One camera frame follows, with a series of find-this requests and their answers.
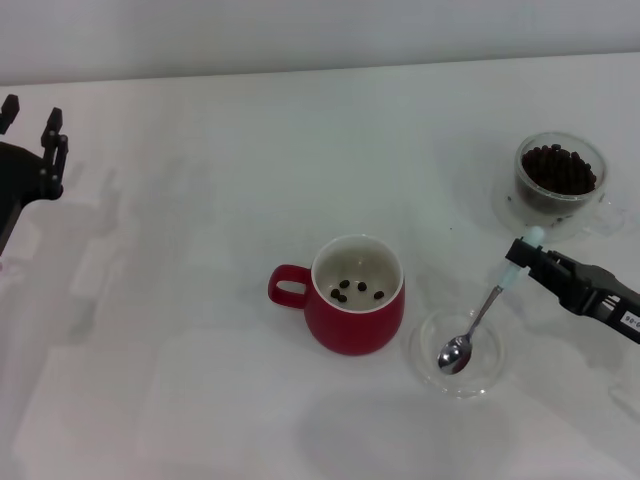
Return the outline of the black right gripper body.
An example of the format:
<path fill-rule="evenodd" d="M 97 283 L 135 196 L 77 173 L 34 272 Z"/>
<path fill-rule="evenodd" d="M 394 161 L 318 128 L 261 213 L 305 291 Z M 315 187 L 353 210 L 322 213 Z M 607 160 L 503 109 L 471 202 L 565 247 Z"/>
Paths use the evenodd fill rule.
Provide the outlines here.
<path fill-rule="evenodd" d="M 617 282 L 603 288 L 602 302 L 614 306 L 603 323 L 634 343 L 639 343 L 639 294 Z"/>

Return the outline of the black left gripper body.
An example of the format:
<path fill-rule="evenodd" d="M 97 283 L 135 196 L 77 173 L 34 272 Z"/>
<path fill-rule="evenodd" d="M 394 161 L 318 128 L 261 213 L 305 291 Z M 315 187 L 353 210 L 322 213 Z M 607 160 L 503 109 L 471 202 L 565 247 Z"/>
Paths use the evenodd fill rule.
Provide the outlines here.
<path fill-rule="evenodd" d="M 1 251 L 23 208 L 42 199 L 42 159 L 23 147 L 1 143 Z"/>

